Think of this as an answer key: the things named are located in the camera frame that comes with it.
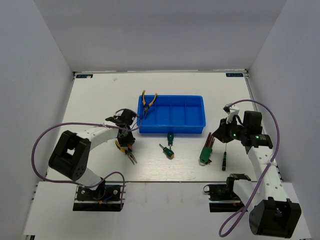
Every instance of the screwdriver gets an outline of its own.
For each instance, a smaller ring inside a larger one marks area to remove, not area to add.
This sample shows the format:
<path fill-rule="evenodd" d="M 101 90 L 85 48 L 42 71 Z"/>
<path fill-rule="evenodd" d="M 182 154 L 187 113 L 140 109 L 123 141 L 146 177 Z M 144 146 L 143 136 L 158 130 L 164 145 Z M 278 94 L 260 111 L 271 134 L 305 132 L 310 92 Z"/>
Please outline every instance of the screwdriver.
<path fill-rule="evenodd" d="M 161 144 L 159 144 L 159 146 L 162 148 L 164 154 L 165 154 L 168 158 L 172 159 L 172 158 L 175 156 L 174 152 L 173 152 L 172 150 L 170 150 L 169 148 L 164 147 L 164 146 L 162 146 Z"/>
<path fill-rule="evenodd" d="M 171 150 L 171 146 L 174 144 L 174 134 L 168 133 L 167 138 L 168 138 L 168 145 Z"/>
<path fill-rule="evenodd" d="M 223 154 L 222 171 L 225 171 L 226 167 L 227 167 L 227 144 L 225 144 L 225 150 Z"/>

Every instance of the wire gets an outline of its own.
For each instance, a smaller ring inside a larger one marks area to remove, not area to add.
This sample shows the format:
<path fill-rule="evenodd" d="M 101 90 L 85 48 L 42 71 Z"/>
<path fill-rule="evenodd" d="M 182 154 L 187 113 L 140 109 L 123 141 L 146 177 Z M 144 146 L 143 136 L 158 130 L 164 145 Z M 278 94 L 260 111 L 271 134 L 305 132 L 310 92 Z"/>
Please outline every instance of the wire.
<path fill-rule="evenodd" d="M 244 124 L 242 123 L 239 115 L 234 115 L 234 117 L 236 117 L 236 119 L 238 120 L 238 122 L 240 123 L 241 126 L 243 126 Z"/>
<path fill-rule="evenodd" d="M 112 197 L 113 197 L 112 195 L 111 195 L 111 196 L 108 196 L 107 198 L 99 201 L 99 204 L 102 204 L 103 202 L 108 201 L 108 200 L 111 199 Z"/>
<path fill-rule="evenodd" d="M 278 122 L 276 120 L 276 117 L 275 115 L 272 113 L 272 111 L 266 106 L 264 105 L 263 103 L 260 103 L 256 100 L 251 100 L 251 99 L 242 99 L 242 100 L 239 100 L 239 101 L 235 101 L 234 103 L 230 103 L 228 105 L 228 107 L 231 107 L 231 105 L 235 105 L 235 104 L 238 104 L 238 103 L 242 103 L 242 102 L 252 102 L 252 103 L 256 103 L 256 104 L 259 104 L 260 106 L 264 107 L 270 114 L 271 114 L 271 117 L 273 118 L 273 121 L 274 121 L 274 124 L 275 124 L 275 128 L 276 128 L 276 146 L 275 146 L 275 150 L 274 150 L 274 154 L 272 155 L 271 159 L 270 159 L 270 162 L 272 163 L 275 158 L 276 158 L 276 155 L 278 153 L 278 150 L 279 150 L 279 144 L 280 144 L 280 131 L 279 131 L 279 125 L 278 125 Z M 227 218 L 227 220 L 224 221 L 224 223 L 221 225 L 220 229 L 219 229 L 219 236 L 221 238 L 224 238 L 226 237 L 227 235 L 229 235 L 233 229 L 235 229 L 235 227 L 237 226 L 237 224 L 240 222 L 240 220 L 242 219 L 242 217 L 244 216 L 244 214 L 246 213 L 247 209 L 249 208 L 249 205 L 251 204 L 255 194 L 257 193 L 258 189 L 259 189 L 259 186 L 261 185 L 261 182 L 264 178 L 264 176 L 266 175 L 268 169 L 270 168 L 271 166 L 271 163 L 268 163 L 265 167 L 265 169 L 263 170 L 261 176 L 259 177 L 256 185 L 255 185 L 255 188 L 253 189 L 253 192 L 248 200 L 248 202 L 246 203 L 246 205 L 244 207 L 242 207 L 241 209 L 239 209 L 237 212 L 233 213 L 230 217 Z M 225 225 L 234 217 L 236 216 L 237 214 L 240 215 L 238 216 L 238 218 L 234 221 L 234 223 L 232 224 L 232 226 L 225 232 L 225 233 L 222 233 L 222 230 L 224 229 Z"/>
<path fill-rule="evenodd" d="M 136 128 L 133 128 L 133 129 L 126 129 L 126 128 L 123 128 L 123 127 L 118 127 L 118 126 L 113 126 L 113 125 L 108 125 L 108 124 L 100 124 L 100 123 L 87 123 L 87 122 L 63 122 L 63 123 L 59 123 L 59 124 L 56 124 L 56 125 L 53 125 L 51 127 L 49 127 L 48 129 L 46 129 L 43 133 L 40 134 L 40 136 L 36 139 L 34 145 L 33 145 L 33 148 L 32 148 L 32 152 L 31 152 L 31 165 L 32 165 L 32 169 L 34 171 L 34 173 L 42 180 L 44 181 L 47 181 L 47 182 L 50 182 L 50 183 L 60 183 L 60 184 L 76 184 L 76 185 L 80 185 L 80 183 L 78 182 L 75 182 L 75 181 L 72 181 L 72 180 L 52 180 L 52 179 L 49 179 L 49 178 L 46 178 L 44 176 L 42 176 L 37 168 L 36 168 L 36 164 L 35 164 L 35 153 L 36 153 L 36 148 L 37 148 L 37 145 L 39 143 L 39 141 L 41 140 L 41 138 L 46 134 L 48 133 L 49 131 L 55 129 L 55 128 L 58 128 L 58 127 L 61 127 L 61 126 L 67 126 L 67 125 L 82 125 L 82 126 L 94 126 L 94 127 L 106 127 L 106 128 L 111 128 L 111 129 L 119 129 L 119 130 L 123 130 L 123 131 L 127 131 L 127 132 L 133 132 L 135 130 L 138 130 L 140 128 L 140 126 L 136 127 Z M 88 189 L 91 189 L 91 188 L 94 188 L 96 186 L 98 186 L 99 184 L 101 184 L 104 180 L 106 180 L 108 177 L 110 177 L 111 175 L 114 175 L 114 174 L 119 174 L 121 177 L 122 177 L 122 180 L 123 180 L 123 188 L 122 188 L 122 192 L 121 192 L 121 197 L 120 197 L 120 206 L 121 208 L 123 207 L 123 201 L 122 201 L 122 198 L 123 198 L 123 195 L 124 195 L 124 191 L 125 191 L 125 185 L 126 185 L 126 181 L 125 181 L 125 176 L 119 172 L 119 171 L 114 171 L 114 172 L 111 172 L 110 174 L 108 174 L 107 176 L 105 176 L 100 182 L 92 185 L 92 186 L 84 186 L 85 188 L 88 188 Z"/>

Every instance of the pliers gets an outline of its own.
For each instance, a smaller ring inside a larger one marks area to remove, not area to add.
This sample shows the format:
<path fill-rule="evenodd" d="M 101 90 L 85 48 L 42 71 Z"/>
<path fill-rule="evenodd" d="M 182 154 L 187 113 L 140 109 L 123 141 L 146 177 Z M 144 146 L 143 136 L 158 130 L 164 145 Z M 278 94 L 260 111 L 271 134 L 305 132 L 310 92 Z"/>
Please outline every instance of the pliers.
<path fill-rule="evenodd" d="M 153 100 L 152 100 L 149 104 L 147 104 L 147 102 L 146 102 L 146 100 L 145 100 L 145 93 L 146 93 L 146 90 L 143 90 L 143 92 L 142 92 L 142 103 L 143 103 L 143 113 L 142 113 L 142 116 L 144 116 L 144 119 L 147 118 L 148 110 L 149 110 L 149 108 L 155 103 L 155 101 L 156 101 L 156 99 L 157 99 L 157 96 L 158 96 L 158 93 L 155 93 Z"/>
<path fill-rule="evenodd" d="M 131 144 L 128 144 L 127 147 L 126 147 L 127 149 L 125 149 L 125 148 L 121 147 L 120 143 L 116 140 L 115 141 L 115 145 L 121 152 L 123 152 L 125 155 L 128 156 L 128 158 L 131 160 L 133 165 L 135 165 L 135 163 L 137 164 L 137 160 L 136 160 L 135 156 L 132 153 L 132 145 Z"/>

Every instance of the white enclosure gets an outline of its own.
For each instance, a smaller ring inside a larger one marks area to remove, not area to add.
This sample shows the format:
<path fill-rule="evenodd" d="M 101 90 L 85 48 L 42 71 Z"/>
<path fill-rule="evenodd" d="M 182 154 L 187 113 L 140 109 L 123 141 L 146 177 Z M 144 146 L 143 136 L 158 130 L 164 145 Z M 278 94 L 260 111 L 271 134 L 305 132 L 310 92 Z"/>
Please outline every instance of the white enclosure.
<path fill-rule="evenodd" d="M 226 69 L 248 69 L 253 98 L 278 119 L 277 163 L 294 187 L 311 237 L 320 239 L 319 9 L 318 0 L 3 0 L 1 239 L 24 239 L 39 182 L 32 146 L 43 130 L 68 117 L 72 71 Z M 259 110 L 274 139 L 272 120 Z M 57 133 L 37 151 L 42 174 Z"/>

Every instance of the small sticker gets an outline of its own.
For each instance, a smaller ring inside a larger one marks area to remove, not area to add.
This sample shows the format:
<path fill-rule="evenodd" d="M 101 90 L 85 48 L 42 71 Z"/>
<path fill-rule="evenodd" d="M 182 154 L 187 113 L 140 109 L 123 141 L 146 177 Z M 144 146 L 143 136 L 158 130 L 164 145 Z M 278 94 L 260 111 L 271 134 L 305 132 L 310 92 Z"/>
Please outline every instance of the small sticker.
<path fill-rule="evenodd" d="M 227 78 L 241 78 L 244 76 L 243 73 L 237 73 L 237 72 L 231 72 L 231 73 L 226 73 L 225 74 Z"/>
<path fill-rule="evenodd" d="M 78 74 L 75 78 L 76 79 L 92 79 L 93 74 Z"/>

